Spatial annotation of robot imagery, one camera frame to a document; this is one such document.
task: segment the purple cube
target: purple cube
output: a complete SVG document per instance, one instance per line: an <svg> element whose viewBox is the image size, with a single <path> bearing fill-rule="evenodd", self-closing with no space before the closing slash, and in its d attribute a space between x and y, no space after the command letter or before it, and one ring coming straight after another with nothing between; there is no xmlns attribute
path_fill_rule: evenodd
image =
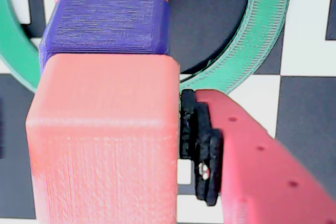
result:
<svg viewBox="0 0 336 224"><path fill-rule="evenodd" d="M39 46L41 72L60 53L169 54L165 0L60 0Z"/></svg>

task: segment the green ring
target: green ring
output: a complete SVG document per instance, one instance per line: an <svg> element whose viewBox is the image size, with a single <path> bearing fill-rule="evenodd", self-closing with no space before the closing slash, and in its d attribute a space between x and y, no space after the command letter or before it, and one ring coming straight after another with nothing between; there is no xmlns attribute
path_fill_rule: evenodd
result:
<svg viewBox="0 0 336 224"><path fill-rule="evenodd" d="M183 89L229 93L262 64L285 22L289 0L248 0L244 18L226 49L202 71L181 82ZM0 0L0 58L15 78L36 91L38 51L16 20L10 0Z"/></svg>

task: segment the checkerboard background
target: checkerboard background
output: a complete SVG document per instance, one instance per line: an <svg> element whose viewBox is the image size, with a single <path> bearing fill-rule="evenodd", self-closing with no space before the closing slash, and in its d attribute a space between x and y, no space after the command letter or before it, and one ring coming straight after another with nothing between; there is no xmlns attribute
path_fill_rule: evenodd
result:
<svg viewBox="0 0 336 224"><path fill-rule="evenodd" d="M38 45L54 1L12 3L25 32L35 36L31 41ZM46 17L43 24L41 8ZM291 0L285 28L272 52L229 96L282 142L336 199L335 36L336 0ZM0 223L37 223L25 135L32 98L0 62L0 115L6 146L5 158L0 159ZM178 162L178 183L179 223L223 223L220 200L215 207L206 207L193 195L191 162Z"/></svg>

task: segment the small screw hole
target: small screw hole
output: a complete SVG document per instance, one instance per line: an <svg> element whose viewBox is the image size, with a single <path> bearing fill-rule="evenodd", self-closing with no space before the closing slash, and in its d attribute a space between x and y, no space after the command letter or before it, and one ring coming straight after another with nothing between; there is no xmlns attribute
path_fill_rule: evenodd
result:
<svg viewBox="0 0 336 224"><path fill-rule="evenodd" d="M230 122L236 122L236 121L237 121L237 118L235 118L234 116L230 116L230 117L229 117L229 121L230 121Z"/></svg>
<svg viewBox="0 0 336 224"><path fill-rule="evenodd" d="M298 187L299 186L299 183L297 183L296 181L289 181L288 182L288 185L290 186L290 187L292 187L292 188L296 188L296 187Z"/></svg>
<svg viewBox="0 0 336 224"><path fill-rule="evenodd" d="M265 150L265 147L257 146L257 151L263 152Z"/></svg>

